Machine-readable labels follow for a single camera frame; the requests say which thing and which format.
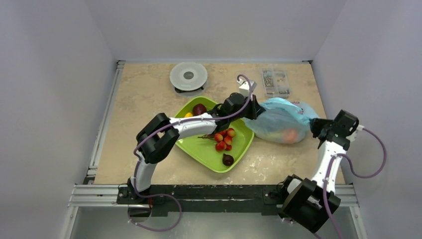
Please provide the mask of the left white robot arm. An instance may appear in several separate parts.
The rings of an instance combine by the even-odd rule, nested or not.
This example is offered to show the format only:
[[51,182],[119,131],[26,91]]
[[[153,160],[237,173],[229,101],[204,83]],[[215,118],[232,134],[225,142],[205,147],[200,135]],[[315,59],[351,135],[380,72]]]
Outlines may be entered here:
[[232,93],[221,104],[190,118],[170,118],[157,114],[136,136],[133,154],[138,158],[133,175],[128,180],[129,197],[141,204],[148,199],[148,189],[156,165],[164,160],[180,139],[214,134],[229,128],[238,119],[256,120],[265,112],[255,95]]

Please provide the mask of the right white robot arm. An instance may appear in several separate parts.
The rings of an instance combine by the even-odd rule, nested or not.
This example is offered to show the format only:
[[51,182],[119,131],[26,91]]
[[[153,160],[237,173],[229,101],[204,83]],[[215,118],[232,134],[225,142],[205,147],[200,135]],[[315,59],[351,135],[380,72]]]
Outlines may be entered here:
[[341,110],[334,119],[310,121],[312,136],[319,140],[318,165],[311,179],[296,175],[280,188],[281,212],[311,233],[316,233],[340,206],[335,182],[340,163],[350,148],[350,136],[359,125],[353,114]]

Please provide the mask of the light blue plastic bag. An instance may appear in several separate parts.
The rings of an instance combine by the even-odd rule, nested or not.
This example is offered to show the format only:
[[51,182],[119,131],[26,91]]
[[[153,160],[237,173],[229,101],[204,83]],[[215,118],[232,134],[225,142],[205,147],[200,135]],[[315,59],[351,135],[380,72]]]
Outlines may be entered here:
[[304,102],[270,98],[261,102],[260,106],[265,109],[264,113],[255,120],[244,118],[243,121],[256,137],[274,143],[284,144],[282,133],[287,128],[296,128],[299,132],[297,142],[302,141],[310,131],[310,120],[319,117]]

